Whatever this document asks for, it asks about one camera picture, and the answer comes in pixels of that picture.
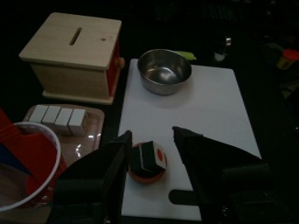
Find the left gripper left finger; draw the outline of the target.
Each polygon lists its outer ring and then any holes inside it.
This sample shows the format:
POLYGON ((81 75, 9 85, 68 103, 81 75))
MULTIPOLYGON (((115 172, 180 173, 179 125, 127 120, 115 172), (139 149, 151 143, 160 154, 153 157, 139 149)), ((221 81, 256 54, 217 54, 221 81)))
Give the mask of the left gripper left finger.
POLYGON ((127 131, 58 176, 48 224, 120 224, 132 132, 127 131))

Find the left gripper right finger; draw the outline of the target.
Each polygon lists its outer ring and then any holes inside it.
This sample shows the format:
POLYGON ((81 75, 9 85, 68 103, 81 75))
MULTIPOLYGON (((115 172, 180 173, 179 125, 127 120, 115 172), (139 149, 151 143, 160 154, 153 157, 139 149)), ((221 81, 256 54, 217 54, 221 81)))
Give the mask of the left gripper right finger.
POLYGON ((204 224, 296 224, 261 158, 188 129, 172 132, 204 224))

